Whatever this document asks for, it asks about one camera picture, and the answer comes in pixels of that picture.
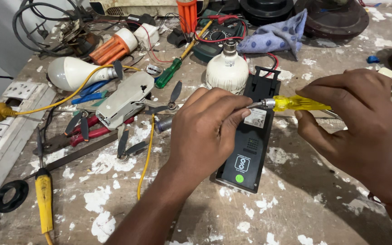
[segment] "yellow soldering iron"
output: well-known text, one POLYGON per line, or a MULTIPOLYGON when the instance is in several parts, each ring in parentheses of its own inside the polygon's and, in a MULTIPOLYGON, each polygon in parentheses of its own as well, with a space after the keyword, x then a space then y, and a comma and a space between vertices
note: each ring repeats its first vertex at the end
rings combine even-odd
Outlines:
POLYGON ((252 103, 247 108, 253 109, 262 107, 265 109, 273 109, 275 112, 283 112, 286 109, 292 110, 331 110, 331 107, 310 98, 304 98, 302 96, 273 96, 273 98, 265 98, 258 103, 252 103))
POLYGON ((37 155, 39 156, 40 169, 36 174, 35 186, 40 212, 40 225, 48 245, 52 245, 51 237, 49 236, 49 231, 54 229, 52 223, 52 181, 51 174, 43 166, 43 147, 39 127, 37 127, 37 155))

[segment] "wooden workbench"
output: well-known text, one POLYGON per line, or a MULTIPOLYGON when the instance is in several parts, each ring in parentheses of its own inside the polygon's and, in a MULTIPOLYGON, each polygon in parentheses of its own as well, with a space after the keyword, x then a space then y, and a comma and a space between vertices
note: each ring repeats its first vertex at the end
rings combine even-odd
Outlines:
MULTIPOLYGON (((115 30, 111 28, 101 35, 113 32, 115 30)), ((178 57, 183 51, 183 48, 176 49, 166 42, 167 33, 155 47, 160 50, 156 55, 163 60, 178 57)), ((54 41, 50 38, 55 35, 51 34, 47 41, 54 41)), ((282 95, 290 96, 297 87, 315 78, 342 73, 345 69, 375 70, 383 64, 388 66, 385 61, 383 64, 367 64, 365 59, 369 55, 378 55, 385 60, 392 51, 392 4, 383 4, 370 13, 370 25, 352 40, 331 42, 303 38, 303 44, 299 61, 295 61, 290 52, 275 53, 280 61, 282 95)), ((265 55, 248 57, 253 72, 255 65, 271 67, 273 64, 265 55)), ((17 80, 47 82, 45 73, 53 59, 40 60, 33 56, 17 80)), ((151 53, 135 66, 145 69, 149 63, 159 64, 151 53)), ((182 80, 178 102, 185 102, 198 87, 204 86, 205 69, 206 63, 191 54, 169 84, 162 90, 154 88, 152 94, 159 98, 159 102, 166 103, 177 81, 182 80)), ((59 94, 55 99, 66 95, 59 94)), ((64 104, 62 109, 74 108, 64 104)), ((296 133, 297 121, 292 115, 292 112, 278 113, 274 119, 258 194, 245 194, 216 183, 214 174, 211 175, 199 185, 175 217, 168 236, 170 244, 392 245, 392 223, 383 206, 368 201, 368 192, 358 181, 333 167, 302 140, 296 133)), ((318 122, 330 132, 345 127, 342 121, 328 119, 326 114, 316 113, 316 116, 326 117, 319 118, 318 122)), ((48 129, 48 138, 62 133, 70 119, 69 113, 56 113, 48 129)), ((150 116, 138 115, 129 129, 130 145, 148 141, 150 116)), ((38 159, 31 153, 36 147, 35 139, 35 135, 31 136, 5 183, 38 169, 38 159)), ((142 191, 166 163, 169 141, 170 131, 160 135, 155 133, 142 191)), ((46 162, 84 146, 85 143, 80 143, 75 148, 68 147, 48 155, 46 162)), ((111 143, 52 171, 54 231, 51 237, 54 244, 104 242, 137 202, 136 188, 147 151, 126 163, 115 158, 116 151, 117 142, 111 143)), ((11 213, 0 214, 0 245, 46 243, 40 232, 33 179, 27 182, 30 193, 25 202, 11 213)))

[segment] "blue polka dot cloth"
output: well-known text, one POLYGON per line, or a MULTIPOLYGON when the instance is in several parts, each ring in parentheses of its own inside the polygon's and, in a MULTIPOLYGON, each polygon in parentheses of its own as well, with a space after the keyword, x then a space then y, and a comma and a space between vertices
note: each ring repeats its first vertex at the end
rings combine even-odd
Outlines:
POLYGON ((302 47, 300 39, 304 33, 306 17, 305 9, 286 21, 261 26, 238 44, 237 51, 259 54, 291 49, 297 59, 297 53, 302 47))

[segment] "logo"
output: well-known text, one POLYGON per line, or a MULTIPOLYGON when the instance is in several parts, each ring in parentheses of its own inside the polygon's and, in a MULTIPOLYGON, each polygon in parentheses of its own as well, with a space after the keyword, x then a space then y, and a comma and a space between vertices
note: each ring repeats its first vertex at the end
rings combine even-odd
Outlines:
POLYGON ((243 172, 247 172, 249 169, 250 159, 238 156, 235 160, 235 168, 243 172))

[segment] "multimeter dial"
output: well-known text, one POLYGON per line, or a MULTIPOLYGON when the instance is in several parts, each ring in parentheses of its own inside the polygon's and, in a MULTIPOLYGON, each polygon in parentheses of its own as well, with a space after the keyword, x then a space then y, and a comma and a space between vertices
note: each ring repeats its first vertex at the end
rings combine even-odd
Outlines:
POLYGON ((226 34, 223 31, 215 31, 210 35, 211 40, 220 40, 224 38, 226 38, 226 34))

